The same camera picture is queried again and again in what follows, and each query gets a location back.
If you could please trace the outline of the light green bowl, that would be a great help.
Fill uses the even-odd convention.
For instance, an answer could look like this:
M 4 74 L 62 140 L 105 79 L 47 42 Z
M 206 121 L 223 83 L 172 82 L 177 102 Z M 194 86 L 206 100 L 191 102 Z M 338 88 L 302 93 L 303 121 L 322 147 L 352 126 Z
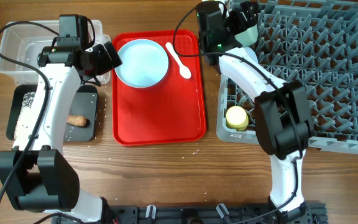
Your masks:
M 256 43 L 258 39 L 258 30 L 257 25 L 254 25 L 244 32 L 238 33 L 234 36 L 234 38 L 243 46 L 249 47 Z

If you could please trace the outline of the light blue plate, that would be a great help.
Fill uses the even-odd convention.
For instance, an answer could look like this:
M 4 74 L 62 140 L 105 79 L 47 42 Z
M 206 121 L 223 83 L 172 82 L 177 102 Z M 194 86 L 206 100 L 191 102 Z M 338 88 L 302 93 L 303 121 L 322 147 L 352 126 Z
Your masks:
M 136 39 L 118 51 L 122 64 L 114 69 L 127 86 L 148 88 L 162 81 L 168 72 L 169 59 L 164 48 L 149 39 Z

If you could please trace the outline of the orange carrot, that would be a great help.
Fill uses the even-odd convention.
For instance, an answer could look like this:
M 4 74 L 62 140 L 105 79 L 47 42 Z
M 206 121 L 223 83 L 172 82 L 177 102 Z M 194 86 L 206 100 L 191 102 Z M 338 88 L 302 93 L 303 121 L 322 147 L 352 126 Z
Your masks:
M 81 115 L 69 115 L 67 117 L 67 124 L 77 127 L 85 127 L 88 123 L 87 118 Z

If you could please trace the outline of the white plastic spoon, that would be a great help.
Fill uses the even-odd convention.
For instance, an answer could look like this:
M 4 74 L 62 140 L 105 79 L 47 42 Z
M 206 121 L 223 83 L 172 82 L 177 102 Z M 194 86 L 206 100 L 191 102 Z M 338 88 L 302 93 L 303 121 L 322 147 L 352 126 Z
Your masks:
M 191 71 L 190 69 L 185 66 L 182 61 L 180 60 L 178 54 L 175 52 L 173 45 L 171 42 L 167 42 L 165 44 L 165 47 L 167 48 L 167 50 L 169 51 L 169 53 L 171 54 L 171 56 L 173 57 L 173 59 L 176 61 L 176 63 L 179 66 L 179 72 L 180 75 L 185 78 L 185 79 L 190 79 L 191 78 Z

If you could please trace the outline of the yellow plastic cup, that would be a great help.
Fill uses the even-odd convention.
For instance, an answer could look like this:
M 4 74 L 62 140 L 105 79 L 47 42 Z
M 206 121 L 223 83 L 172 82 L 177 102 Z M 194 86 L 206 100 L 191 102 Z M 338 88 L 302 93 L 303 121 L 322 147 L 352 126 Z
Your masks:
M 226 126 L 236 131 L 244 131 L 249 124 L 249 117 L 244 108 L 232 106 L 226 111 Z

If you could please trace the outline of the white rice pile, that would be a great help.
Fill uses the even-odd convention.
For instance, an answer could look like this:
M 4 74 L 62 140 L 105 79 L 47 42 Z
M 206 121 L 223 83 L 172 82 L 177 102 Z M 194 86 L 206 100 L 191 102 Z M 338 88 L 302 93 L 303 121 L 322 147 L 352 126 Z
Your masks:
M 33 115 L 31 112 L 34 97 L 35 92 L 27 92 L 23 97 L 22 106 L 14 130 L 14 140 L 23 136 L 27 137 L 32 133 L 30 126 L 34 122 L 34 119 L 37 119 L 37 115 Z

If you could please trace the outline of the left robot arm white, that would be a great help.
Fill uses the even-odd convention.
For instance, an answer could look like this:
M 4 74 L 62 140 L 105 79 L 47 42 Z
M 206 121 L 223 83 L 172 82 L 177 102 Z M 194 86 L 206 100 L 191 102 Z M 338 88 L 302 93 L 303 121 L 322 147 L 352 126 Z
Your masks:
M 78 223 L 118 223 L 105 198 L 81 190 L 78 174 L 63 156 L 63 137 L 80 85 L 120 64 L 112 43 L 91 50 L 75 44 L 43 48 L 30 134 L 17 138 L 11 151 L 0 151 L 0 194 L 14 209 Z

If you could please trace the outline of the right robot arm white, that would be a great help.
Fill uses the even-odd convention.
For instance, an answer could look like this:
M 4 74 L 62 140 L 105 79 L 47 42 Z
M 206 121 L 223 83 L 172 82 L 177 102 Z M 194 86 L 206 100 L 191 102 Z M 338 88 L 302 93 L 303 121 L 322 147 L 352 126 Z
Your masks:
M 272 166 L 271 206 L 283 216 L 300 212 L 304 204 L 301 167 L 313 133 L 305 87 L 259 65 L 250 48 L 259 37 L 257 3 L 243 2 L 227 10 L 222 2 L 204 1 L 195 11 L 200 47 L 209 63 L 254 103 L 257 140 Z

